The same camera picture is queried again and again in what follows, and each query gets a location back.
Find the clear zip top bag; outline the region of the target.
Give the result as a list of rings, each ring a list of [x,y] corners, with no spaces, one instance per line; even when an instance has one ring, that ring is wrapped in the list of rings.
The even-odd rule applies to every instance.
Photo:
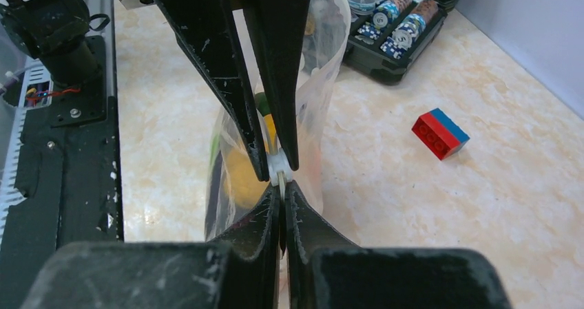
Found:
[[[293,179],[318,213],[323,209],[321,139],[342,50],[347,43],[349,22],[347,0],[311,0],[295,93],[300,168],[293,172]],[[228,115],[224,110],[219,112],[211,141],[206,240],[238,223],[251,210],[235,207],[220,188],[222,158],[218,152],[218,134],[223,114]]]

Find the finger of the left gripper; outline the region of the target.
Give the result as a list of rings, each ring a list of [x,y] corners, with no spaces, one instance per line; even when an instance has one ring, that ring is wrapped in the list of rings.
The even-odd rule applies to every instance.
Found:
[[[290,168],[299,168],[295,92],[310,0],[231,0],[242,9],[267,102]]]

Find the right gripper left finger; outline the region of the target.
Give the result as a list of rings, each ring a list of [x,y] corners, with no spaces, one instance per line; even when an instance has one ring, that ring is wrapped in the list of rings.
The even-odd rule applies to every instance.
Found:
[[[278,190],[208,242],[75,242],[45,263],[24,308],[274,308]]]

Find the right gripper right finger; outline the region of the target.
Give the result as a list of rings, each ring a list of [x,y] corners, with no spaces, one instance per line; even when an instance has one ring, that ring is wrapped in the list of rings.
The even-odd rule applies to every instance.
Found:
[[[364,248],[286,186],[292,308],[509,308],[494,266],[467,248]]]

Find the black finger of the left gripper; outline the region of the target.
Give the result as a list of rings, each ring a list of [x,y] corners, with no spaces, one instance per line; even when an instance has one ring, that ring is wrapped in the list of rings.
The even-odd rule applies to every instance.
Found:
[[[179,47],[234,121],[260,181],[267,153],[230,0],[154,0]]]

